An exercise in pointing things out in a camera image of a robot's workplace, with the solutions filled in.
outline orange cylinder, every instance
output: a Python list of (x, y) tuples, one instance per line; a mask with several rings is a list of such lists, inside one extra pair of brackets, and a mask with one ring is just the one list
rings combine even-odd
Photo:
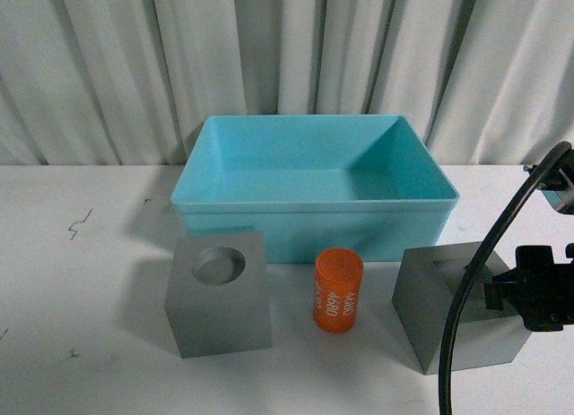
[(359, 255), (343, 247), (327, 249), (317, 258), (313, 316), (326, 332), (345, 333), (355, 323), (363, 268)]

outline white table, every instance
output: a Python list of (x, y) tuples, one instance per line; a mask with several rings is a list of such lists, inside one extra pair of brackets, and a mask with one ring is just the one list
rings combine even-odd
[[(0, 168), (0, 413), (438, 413), (390, 304), (397, 264), (367, 265), (343, 335), (313, 322), (312, 265), (270, 264), (274, 347), (180, 359), (162, 307), (180, 171)], [(445, 171), (461, 200), (439, 244), (482, 239), (526, 178)], [(514, 266), (516, 246), (549, 244), (565, 262), (573, 224), (535, 193), (496, 251)], [(456, 372), (455, 414), (572, 413), (572, 384), (574, 327), (535, 334), (509, 365)]]

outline curtain fold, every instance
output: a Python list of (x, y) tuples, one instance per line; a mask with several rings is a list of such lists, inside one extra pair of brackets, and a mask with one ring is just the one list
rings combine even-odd
[(0, 164), (181, 164), (210, 115), (406, 115), (446, 164), (574, 140), (574, 0), (0, 0)]

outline gray metal block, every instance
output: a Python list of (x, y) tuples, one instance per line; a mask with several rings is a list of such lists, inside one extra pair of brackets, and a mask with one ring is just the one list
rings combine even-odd
[[(430, 246), (404, 251), (393, 305), (425, 375), (439, 371), (442, 332), (450, 303), (480, 242)], [(511, 362), (530, 332), (508, 303), (487, 310), (481, 283), (509, 268), (492, 253), (466, 302), (457, 331), (453, 370)]]
[(182, 358), (271, 348), (263, 233), (181, 238), (165, 312)]

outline black bracket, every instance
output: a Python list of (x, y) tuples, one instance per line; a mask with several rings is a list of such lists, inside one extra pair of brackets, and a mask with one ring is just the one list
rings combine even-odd
[(532, 332), (557, 332), (574, 324), (574, 243), (570, 264), (555, 264), (551, 246), (519, 246), (517, 267), (484, 284), (486, 308), (502, 310), (507, 300)]

